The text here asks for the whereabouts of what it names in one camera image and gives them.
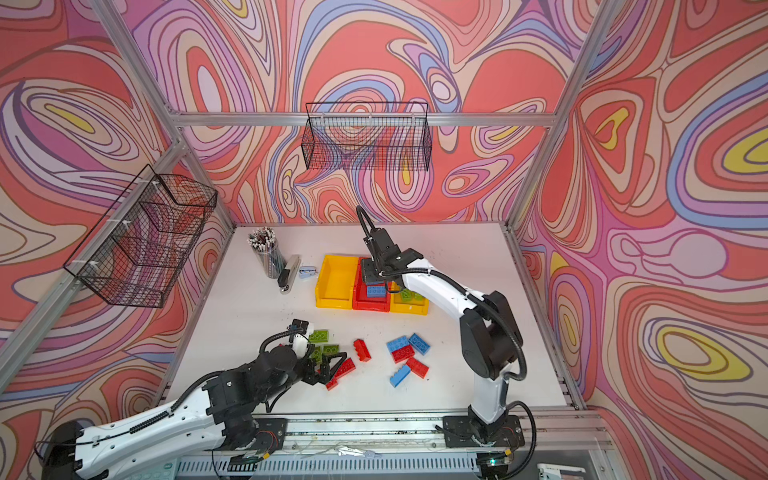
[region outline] yellow plastic bin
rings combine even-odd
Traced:
[[[317,308],[352,309],[358,257],[326,255],[315,286]]]
[[[390,290],[397,289],[397,285],[394,283],[389,284]],[[412,313],[414,315],[426,315],[429,310],[429,300],[423,296],[409,292],[405,298],[401,293],[393,293],[389,296],[389,312],[390,313]]]

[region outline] clear pencil cup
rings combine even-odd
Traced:
[[[277,278],[286,266],[286,259],[280,253],[280,248],[275,239],[275,244],[268,250],[253,249],[264,266],[264,272],[269,278]]]

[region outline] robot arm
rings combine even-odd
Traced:
[[[362,262],[363,280],[394,282],[423,295],[458,321],[462,355],[475,372],[468,408],[470,433],[476,443],[494,445],[507,421],[508,380],[522,380],[527,372],[523,340],[506,298],[499,292],[470,290],[413,249],[401,252],[386,230],[374,227],[364,209],[357,208],[372,257]],[[299,381],[328,383],[346,359],[346,353],[323,356],[316,371],[310,358],[314,345],[305,336],[311,332],[308,322],[294,320],[286,332],[264,340],[254,361],[203,376],[172,404],[86,429],[76,421],[61,425],[48,442],[43,480],[117,480],[166,458],[200,450],[243,450],[261,455],[257,461],[266,458],[272,443],[262,448],[257,440],[264,430],[253,419],[253,410],[264,403],[271,412],[275,401]],[[290,338],[289,345],[266,350],[284,337]],[[331,368],[329,361],[337,357]],[[511,371],[515,361],[518,373]]]
[[[401,251],[383,228],[373,225],[367,212],[357,207],[371,258],[362,262],[365,283],[394,282],[423,295],[458,320],[462,355],[475,377],[475,393],[469,409],[475,416],[475,437],[490,439],[506,415],[508,380],[527,374],[523,339],[506,297],[471,290],[439,272],[413,249]],[[510,370],[517,360],[519,372]]]
[[[76,421],[59,426],[49,442],[42,478],[126,478],[166,458],[201,450],[261,450],[257,436],[263,430],[253,410],[264,403],[271,412],[275,401],[299,381],[328,383],[346,360],[346,353],[323,356],[316,371],[310,358],[314,345],[306,338],[311,332],[308,322],[294,320],[287,331],[264,340],[254,361],[201,377],[173,403],[85,429]],[[290,338],[289,345],[267,351],[270,343],[284,337]],[[267,438],[269,445],[259,455],[273,445],[272,437]]]

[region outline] white table surface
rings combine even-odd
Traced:
[[[564,397],[523,290],[505,238],[495,223],[390,225],[401,250],[413,248],[438,269],[473,289],[498,290],[509,301],[523,336],[528,378],[511,381],[508,401],[529,406],[563,406]],[[455,320],[430,304],[427,316],[315,307],[317,277],[296,276],[293,289],[281,295],[268,279],[247,242],[252,227],[237,228],[223,264],[174,377],[168,398],[176,399],[204,373],[231,369],[254,360],[262,341],[279,333],[294,318],[330,331],[353,358],[357,369],[327,391],[297,383],[277,403],[274,413],[401,412],[465,409],[472,400],[474,373],[462,357]],[[360,226],[276,227],[280,249],[302,257],[318,270],[327,254],[367,256]],[[389,377],[399,368],[386,342],[418,333],[432,348],[416,358],[429,367],[426,379],[409,375],[395,389]],[[353,342],[366,341],[372,359],[360,362]],[[256,412],[263,412],[259,406]]]

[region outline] black wire basket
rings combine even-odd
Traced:
[[[71,257],[65,269],[106,303],[162,308],[216,202],[207,185],[155,174],[79,270],[70,270]]]
[[[307,170],[429,170],[425,102],[306,104],[301,150]]]

